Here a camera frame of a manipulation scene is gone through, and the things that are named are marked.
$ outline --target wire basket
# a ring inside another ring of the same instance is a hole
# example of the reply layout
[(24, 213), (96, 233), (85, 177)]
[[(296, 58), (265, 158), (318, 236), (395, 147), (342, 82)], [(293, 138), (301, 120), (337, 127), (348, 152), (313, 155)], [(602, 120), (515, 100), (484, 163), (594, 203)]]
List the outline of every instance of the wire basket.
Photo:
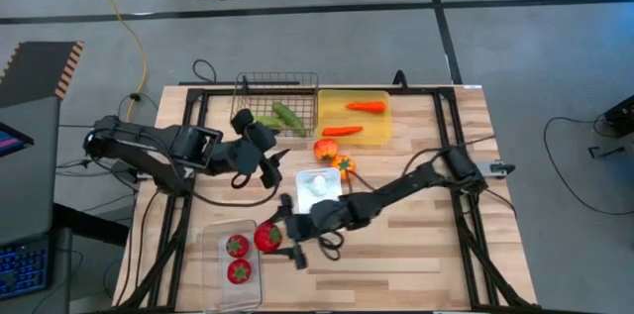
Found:
[(319, 77), (314, 72), (242, 72), (236, 78), (231, 116), (250, 109), (254, 116), (278, 117), (272, 104), (279, 102), (299, 118), (304, 128), (286, 125), (277, 136), (312, 137), (317, 125), (318, 90)]

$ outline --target desk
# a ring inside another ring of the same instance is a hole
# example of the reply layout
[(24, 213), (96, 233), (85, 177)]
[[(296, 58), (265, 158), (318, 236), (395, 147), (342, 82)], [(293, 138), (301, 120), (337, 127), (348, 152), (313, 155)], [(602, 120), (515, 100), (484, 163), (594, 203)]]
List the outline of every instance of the desk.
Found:
[[(208, 86), (227, 88), (227, 86)], [(187, 87), (166, 87), (160, 101), (157, 127), (180, 124)], [(467, 141), (493, 133), (479, 88), (456, 87), (456, 97)], [(221, 130), (226, 140), (234, 132), (229, 124), (231, 96), (213, 96), (209, 102), (206, 127)], [(440, 147), (440, 138), (431, 97), (400, 95), (390, 98), (392, 139), (381, 147), (341, 146), (341, 153), (352, 156), (358, 173), (370, 184), (380, 186), (400, 175), (411, 156), (424, 148)], [(194, 110), (192, 120), (196, 119)], [(284, 157), (280, 171), (284, 181), (279, 193), (294, 194), (294, 175), (303, 169), (323, 167), (312, 153), (311, 139), (279, 139), (276, 150), (292, 149)], [(469, 146), (474, 160), (499, 158), (495, 140)], [(221, 201), (255, 201), (265, 197), (258, 177), (241, 190), (230, 186), (232, 175), (217, 177), (199, 175), (197, 192)], [(355, 181), (356, 189), (362, 185)], [(504, 180), (489, 182), (490, 188), (509, 198)], [(141, 187), (135, 210), (132, 243), (131, 282), (137, 270), (141, 277), (156, 258), (166, 197), (155, 200), (149, 211), (144, 231), (143, 256), (137, 268), (141, 220), (155, 192), (152, 183)], [(202, 233), (216, 222), (246, 218), (265, 220), (276, 209), (277, 198), (256, 208), (219, 208), (194, 199), (189, 221), (187, 245), (178, 289), (176, 310), (200, 311), (202, 298)], [(492, 261), (517, 292), (530, 302), (535, 294), (524, 257), (519, 231), (511, 210), (484, 193), (480, 211)], [(467, 309), (469, 300), (465, 275), (458, 247), (458, 236), (449, 191), (444, 188), (422, 190), (389, 208), (372, 220), (369, 227), (345, 233), (346, 244), (342, 259), (328, 261), (316, 243), (308, 242), (303, 249), (308, 269), (297, 271), (293, 263), (279, 257), (263, 257), (264, 303), (261, 310), (433, 310)], [(123, 289), (127, 271), (126, 249), (115, 299)], [(480, 301), (485, 302), (481, 269), (475, 262)], [(165, 303), (170, 263), (161, 282), (158, 303)], [(128, 285), (124, 298), (132, 293)]]

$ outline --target yellow cable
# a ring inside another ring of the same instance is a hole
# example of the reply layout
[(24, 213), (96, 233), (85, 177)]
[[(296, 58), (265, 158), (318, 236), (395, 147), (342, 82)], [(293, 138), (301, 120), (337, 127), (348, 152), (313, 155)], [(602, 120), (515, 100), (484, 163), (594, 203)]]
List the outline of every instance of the yellow cable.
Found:
[[(124, 21), (123, 18), (121, 18), (121, 13), (119, 13), (119, 9), (117, 8), (117, 4), (115, 3), (115, 0), (109, 0), (109, 1), (110, 1), (110, 4), (112, 5), (112, 9), (115, 11), (115, 14), (117, 15), (117, 19), (119, 20), (119, 22), (121, 22), (121, 24), (124, 27), (126, 27), (126, 29), (130, 32), (130, 34), (132, 34), (132, 36), (137, 41), (137, 45), (139, 46), (139, 51), (141, 52), (141, 56), (143, 57), (143, 76), (141, 78), (141, 83), (139, 84), (139, 87), (137, 87), (137, 93), (139, 93), (143, 90), (143, 88), (146, 86), (146, 82), (148, 81), (148, 55), (146, 54), (146, 49), (143, 48), (143, 43), (141, 43), (139, 36), (137, 36), (135, 31), (133, 31), (132, 28), (130, 28), (130, 26), (126, 23), (126, 21)], [(130, 121), (130, 115), (132, 114), (132, 109), (135, 103), (136, 103), (135, 100), (131, 100), (130, 106), (128, 107), (128, 115), (126, 116), (126, 122)]]

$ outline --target black and orange striped mat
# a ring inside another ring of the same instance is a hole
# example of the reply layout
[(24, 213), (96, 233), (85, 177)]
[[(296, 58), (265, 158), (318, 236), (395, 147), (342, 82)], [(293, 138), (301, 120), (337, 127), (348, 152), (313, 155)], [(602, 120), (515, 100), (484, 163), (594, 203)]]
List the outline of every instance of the black and orange striped mat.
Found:
[(19, 43), (0, 73), (0, 107), (66, 94), (83, 42)]

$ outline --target yellow plastic tray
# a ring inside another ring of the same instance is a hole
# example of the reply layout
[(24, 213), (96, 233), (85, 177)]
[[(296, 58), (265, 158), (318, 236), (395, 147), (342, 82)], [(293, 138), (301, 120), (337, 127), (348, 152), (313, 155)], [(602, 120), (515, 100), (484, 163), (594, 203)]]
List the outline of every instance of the yellow plastic tray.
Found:
[[(392, 137), (389, 94), (385, 91), (320, 90), (318, 93), (317, 129), (315, 139), (333, 139), (341, 145), (384, 145)], [(353, 111), (351, 102), (382, 101), (387, 108), (381, 114)], [(363, 126), (358, 133), (344, 137), (323, 137), (327, 127)]]

